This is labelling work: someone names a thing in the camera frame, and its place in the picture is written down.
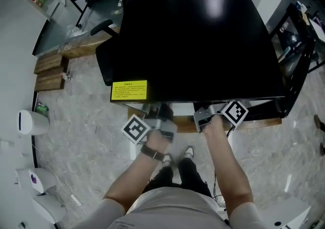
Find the chair armrest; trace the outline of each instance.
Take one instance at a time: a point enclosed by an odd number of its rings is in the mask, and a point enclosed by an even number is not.
[[[113,21],[111,19],[109,20],[105,20],[102,23],[98,24],[96,27],[94,27],[91,31],[90,31],[90,35],[93,36],[96,33],[100,32],[101,30],[107,32],[109,35],[113,36],[113,37],[117,37],[118,33],[116,33],[114,30],[112,30],[111,28],[109,28],[109,25],[112,25]]]

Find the wristwatch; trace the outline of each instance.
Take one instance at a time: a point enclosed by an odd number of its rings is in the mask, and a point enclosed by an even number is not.
[[[147,156],[151,157],[152,159],[157,159],[160,161],[164,160],[165,155],[163,153],[160,153],[158,151],[155,151],[153,149],[150,149],[148,146],[143,145],[141,148],[141,152],[143,154],[146,154]]]

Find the wooden plank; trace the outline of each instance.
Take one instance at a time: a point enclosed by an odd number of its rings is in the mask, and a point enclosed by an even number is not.
[[[64,67],[59,67],[56,69],[52,69],[52,70],[48,70],[45,72],[42,72],[40,74],[37,75],[37,80],[41,79],[41,78],[45,78],[45,77],[51,77],[53,75],[57,75],[60,74],[61,72],[64,72]]]
[[[114,28],[113,30],[119,33],[120,28]],[[91,56],[96,53],[96,47],[110,38],[111,36],[106,32],[100,32],[90,37],[81,37],[62,46],[59,53],[68,59]]]
[[[64,80],[62,78],[52,79],[50,81],[37,83],[35,85],[35,91],[60,90],[63,88],[64,88]]]
[[[37,75],[35,91],[59,90],[64,87],[64,80],[60,73],[64,71],[64,67],[49,70]]]
[[[133,114],[136,114],[139,117],[144,115],[143,112],[136,109],[127,109],[127,119],[129,119]],[[178,133],[197,133],[197,128],[193,121],[193,116],[174,116],[174,123],[177,125]],[[253,129],[253,128],[262,128],[274,125],[280,125],[282,123],[281,118],[273,118],[266,120],[257,120],[257,121],[244,121],[237,129]],[[225,131],[231,128],[231,124],[229,122],[223,123],[223,129]]]
[[[61,60],[62,60],[61,57],[56,57],[56,58],[53,58],[51,60],[37,62],[37,65],[35,67],[35,71],[41,72],[42,68],[45,68],[48,64],[52,64],[52,63],[58,63],[58,65],[60,65]]]
[[[34,70],[35,74],[40,74],[52,69],[59,69],[61,67],[63,67],[63,69],[68,67],[69,60],[60,54],[50,56],[45,55],[44,57],[45,58],[40,58],[36,63]]]

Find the hand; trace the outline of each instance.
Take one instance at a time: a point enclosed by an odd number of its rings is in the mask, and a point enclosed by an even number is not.
[[[169,144],[170,141],[166,137],[162,136],[161,132],[157,129],[150,131],[147,135],[146,145],[150,149],[164,153],[167,150]]]
[[[220,114],[214,115],[211,122],[203,126],[203,133],[205,136],[212,135],[220,130],[223,132],[223,122]]]

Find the wooden step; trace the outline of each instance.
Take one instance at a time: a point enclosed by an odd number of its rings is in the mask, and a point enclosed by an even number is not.
[[[67,69],[69,60],[57,53],[48,53],[39,58],[36,63],[34,74],[39,74],[48,70]]]
[[[65,72],[64,67],[45,71],[37,75],[35,91],[60,90],[64,88],[64,79],[60,73]]]

